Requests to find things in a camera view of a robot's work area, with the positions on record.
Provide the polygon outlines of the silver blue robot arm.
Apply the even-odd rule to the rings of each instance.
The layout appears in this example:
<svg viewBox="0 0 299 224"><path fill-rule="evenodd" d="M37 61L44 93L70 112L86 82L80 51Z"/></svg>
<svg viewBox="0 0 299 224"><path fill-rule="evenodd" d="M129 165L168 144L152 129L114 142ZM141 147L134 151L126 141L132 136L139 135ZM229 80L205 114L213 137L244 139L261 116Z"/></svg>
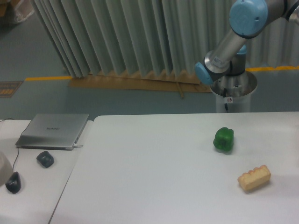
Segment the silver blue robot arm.
<svg viewBox="0 0 299 224"><path fill-rule="evenodd" d="M229 12L230 30L218 46L206 54L203 63L195 64L199 80L207 85L232 70L232 59L248 39L258 36L263 29L279 18L299 22L297 0L238 0Z"/></svg>

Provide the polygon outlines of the grey sleeved forearm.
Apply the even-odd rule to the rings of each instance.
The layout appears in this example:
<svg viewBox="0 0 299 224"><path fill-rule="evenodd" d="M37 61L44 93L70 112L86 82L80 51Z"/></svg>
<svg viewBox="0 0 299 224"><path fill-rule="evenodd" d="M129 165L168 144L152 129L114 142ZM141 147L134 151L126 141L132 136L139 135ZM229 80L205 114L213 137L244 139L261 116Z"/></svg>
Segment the grey sleeved forearm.
<svg viewBox="0 0 299 224"><path fill-rule="evenodd" d="M3 152L0 153L0 186L4 185L11 175L13 174L13 168L8 158Z"/></svg>

